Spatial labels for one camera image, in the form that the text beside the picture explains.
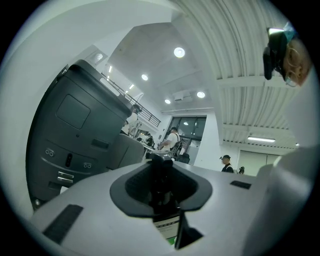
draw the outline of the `black strip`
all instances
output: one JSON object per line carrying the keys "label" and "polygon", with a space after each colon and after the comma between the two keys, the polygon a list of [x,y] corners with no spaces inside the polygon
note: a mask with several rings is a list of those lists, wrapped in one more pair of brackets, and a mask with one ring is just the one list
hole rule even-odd
{"label": "black strip", "polygon": [[230,183],[230,185],[234,185],[236,187],[239,187],[239,188],[243,188],[243,189],[250,189],[251,187],[251,184],[249,183],[245,183],[245,182],[242,182],[242,181],[237,181],[237,180],[234,180]]}
{"label": "black strip", "polygon": [[60,244],[83,209],[79,205],[69,204],[43,231],[43,234],[57,244]]}

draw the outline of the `gray chair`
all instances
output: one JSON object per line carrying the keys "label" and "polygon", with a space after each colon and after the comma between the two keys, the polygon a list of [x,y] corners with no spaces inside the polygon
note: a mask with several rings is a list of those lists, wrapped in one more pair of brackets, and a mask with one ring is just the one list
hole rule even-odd
{"label": "gray chair", "polygon": [[115,170],[121,167],[141,163],[144,157],[144,146],[127,135],[119,134],[115,143],[106,154],[106,168]]}

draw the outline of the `person wearing black vest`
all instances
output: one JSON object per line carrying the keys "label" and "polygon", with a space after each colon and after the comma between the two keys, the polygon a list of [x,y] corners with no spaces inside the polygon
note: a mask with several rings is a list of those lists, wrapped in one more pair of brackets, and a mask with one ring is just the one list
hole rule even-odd
{"label": "person wearing black vest", "polygon": [[222,169],[221,172],[226,172],[226,173],[234,173],[234,169],[232,168],[231,164],[230,164],[230,156],[229,155],[224,155],[222,157],[222,163],[225,165]]}

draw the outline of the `white shirt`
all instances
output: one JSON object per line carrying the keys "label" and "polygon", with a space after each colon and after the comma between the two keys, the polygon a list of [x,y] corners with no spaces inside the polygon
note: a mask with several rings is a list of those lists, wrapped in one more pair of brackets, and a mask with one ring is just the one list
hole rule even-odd
{"label": "white shirt", "polygon": [[135,121],[138,120],[138,115],[137,113],[132,112],[132,114],[126,119],[126,121],[128,122],[127,124],[124,125],[124,127],[122,127],[122,131],[126,134],[129,134],[129,128],[130,128],[130,124],[134,123]]}
{"label": "white shirt", "polygon": [[161,151],[170,151],[170,149],[173,148],[178,141],[180,141],[180,136],[177,133],[170,133],[166,140],[170,141],[170,143],[163,146]]}

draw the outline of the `black metal railing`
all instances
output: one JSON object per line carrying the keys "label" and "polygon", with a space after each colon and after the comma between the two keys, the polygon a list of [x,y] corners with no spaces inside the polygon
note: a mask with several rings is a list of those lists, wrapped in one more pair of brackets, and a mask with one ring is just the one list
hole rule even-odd
{"label": "black metal railing", "polygon": [[141,108],[141,112],[138,114],[139,117],[144,120],[150,122],[152,125],[158,127],[160,124],[160,120],[156,118],[151,112],[149,112],[144,106],[142,106],[139,102],[137,102],[134,98],[128,95],[123,89],[121,89],[114,81],[110,78],[107,78],[104,74],[101,74],[105,77],[107,82],[115,88],[119,93],[121,93],[132,105],[137,104]]}

